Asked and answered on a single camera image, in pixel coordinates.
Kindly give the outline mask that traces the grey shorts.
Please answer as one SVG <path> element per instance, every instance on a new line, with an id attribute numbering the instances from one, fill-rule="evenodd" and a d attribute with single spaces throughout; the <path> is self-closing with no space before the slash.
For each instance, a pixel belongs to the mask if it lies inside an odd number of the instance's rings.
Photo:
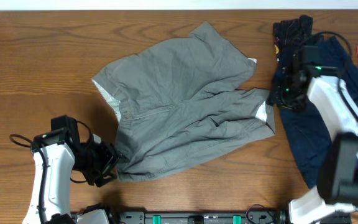
<path id="1" fill-rule="evenodd" d="M 268 90 L 241 90 L 257 61 L 204 22 L 109 63 L 93 83 L 118 120 L 123 182 L 156 180 L 275 134 Z"/>

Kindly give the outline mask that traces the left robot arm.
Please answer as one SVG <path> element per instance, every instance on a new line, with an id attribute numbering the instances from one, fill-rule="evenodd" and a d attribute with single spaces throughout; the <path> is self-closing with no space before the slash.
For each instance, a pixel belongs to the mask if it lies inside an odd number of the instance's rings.
<path id="1" fill-rule="evenodd" d="M 24 223 L 116 223 L 103 205 L 77 215 L 70 209 L 71 173 L 81 172 L 89 185 L 102 187 L 116 179 L 113 169 L 122 159 L 114 145 L 90 133 L 81 142 L 79 121 L 67 115 L 51 120 L 51 130 L 30 142 L 35 178 Z"/>

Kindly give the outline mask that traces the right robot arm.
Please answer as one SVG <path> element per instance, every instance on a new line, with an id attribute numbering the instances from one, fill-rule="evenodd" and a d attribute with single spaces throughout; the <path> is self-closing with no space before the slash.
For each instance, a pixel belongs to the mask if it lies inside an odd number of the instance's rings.
<path id="1" fill-rule="evenodd" d="M 331 149 L 316 185 L 292 200 L 279 218 L 284 223 L 319 223 L 336 213 L 358 212 L 358 107 L 347 92 L 342 71 L 324 66 L 317 46 L 296 50 L 267 103 L 302 112 L 315 105 L 326 126 Z"/>

